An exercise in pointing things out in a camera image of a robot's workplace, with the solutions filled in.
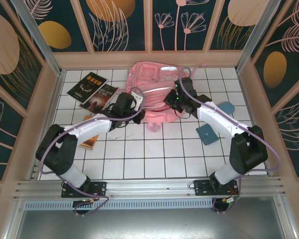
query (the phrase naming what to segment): book cover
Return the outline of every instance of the book cover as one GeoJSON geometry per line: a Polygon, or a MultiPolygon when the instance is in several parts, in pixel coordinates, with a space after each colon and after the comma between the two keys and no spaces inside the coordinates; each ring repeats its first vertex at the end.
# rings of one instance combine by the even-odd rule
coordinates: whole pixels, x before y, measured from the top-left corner
{"type": "Polygon", "coordinates": [[[81,102],[82,104],[87,101],[101,89],[108,80],[100,77],[93,72],[85,76],[78,84],[67,92],[68,95],[81,102]]]}
{"type": "MultiPolygon", "coordinates": [[[[91,117],[92,117],[92,116],[85,116],[84,119],[83,119],[83,121],[86,121],[86,120],[90,119],[91,117]]],[[[81,148],[85,148],[85,149],[88,149],[88,150],[92,150],[93,147],[94,147],[94,145],[95,145],[96,140],[98,139],[98,137],[99,137],[99,136],[96,135],[96,136],[94,136],[93,138],[90,138],[90,139],[88,139],[87,141],[81,143],[79,146],[80,146],[81,148]]]]}
{"type": "Polygon", "coordinates": [[[107,104],[116,95],[119,88],[105,84],[97,91],[85,104],[80,104],[84,108],[94,114],[99,113],[106,108],[107,104]]]}

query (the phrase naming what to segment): brown book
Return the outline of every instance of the brown book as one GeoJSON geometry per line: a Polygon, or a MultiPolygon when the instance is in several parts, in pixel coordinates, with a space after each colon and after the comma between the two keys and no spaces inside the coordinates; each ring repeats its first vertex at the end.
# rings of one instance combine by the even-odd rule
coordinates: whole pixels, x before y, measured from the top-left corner
{"type": "MultiPolygon", "coordinates": [[[[86,121],[90,118],[92,118],[92,116],[85,116],[83,121],[86,121]]],[[[94,136],[93,138],[90,138],[87,141],[81,143],[79,146],[88,150],[92,150],[98,137],[99,137],[98,135],[94,136]]]]}

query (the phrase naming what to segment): gold circle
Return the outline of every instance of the gold circle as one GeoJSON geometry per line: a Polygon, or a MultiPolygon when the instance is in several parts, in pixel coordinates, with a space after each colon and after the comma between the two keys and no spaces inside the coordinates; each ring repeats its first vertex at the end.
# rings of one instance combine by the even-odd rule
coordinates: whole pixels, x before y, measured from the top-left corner
{"type": "Polygon", "coordinates": [[[122,10],[125,18],[132,15],[135,9],[135,0],[86,0],[92,13],[103,21],[119,21],[118,17],[115,17],[115,11],[112,5],[112,1],[117,10],[122,10]]]}
{"type": "Polygon", "coordinates": [[[55,21],[45,21],[39,25],[39,29],[49,46],[64,49],[71,45],[71,36],[61,24],[55,21]]]}
{"type": "Polygon", "coordinates": [[[265,61],[264,80],[268,87],[274,88],[283,80],[287,69],[287,60],[283,53],[274,51],[265,61]]]}
{"type": "Polygon", "coordinates": [[[230,0],[228,18],[236,26],[253,26],[257,23],[268,0],[230,0]]]}
{"type": "Polygon", "coordinates": [[[10,74],[19,62],[19,41],[14,28],[0,15],[0,74],[10,74]]]}

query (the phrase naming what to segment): blue-gray cloth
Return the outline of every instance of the blue-gray cloth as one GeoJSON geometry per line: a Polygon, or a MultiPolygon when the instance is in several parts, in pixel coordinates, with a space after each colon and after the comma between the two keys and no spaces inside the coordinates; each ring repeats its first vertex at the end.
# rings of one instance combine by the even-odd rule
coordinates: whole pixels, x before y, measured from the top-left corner
{"type": "MultiPolygon", "coordinates": [[[[217,107],[228,115],[235,111],[235,107],[230,102],[220,103],[217,107]]],[[[205,145],[209,145],[219,140],[218,136],[209,124],[205,124],[202,127],[197,128],[196,131],[205,145]]]]}

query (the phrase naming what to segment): cable connector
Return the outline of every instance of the cable connector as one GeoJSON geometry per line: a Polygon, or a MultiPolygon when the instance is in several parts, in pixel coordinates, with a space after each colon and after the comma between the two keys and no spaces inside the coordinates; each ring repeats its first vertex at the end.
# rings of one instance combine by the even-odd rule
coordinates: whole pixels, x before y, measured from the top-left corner
{"type": "Polygon", "coordinates": [[[228,198],[228,199],[226,199],[226,203],[231,203],[231,202],[234,202],[234,201],[235,201],[234,198],[228,198]]]}

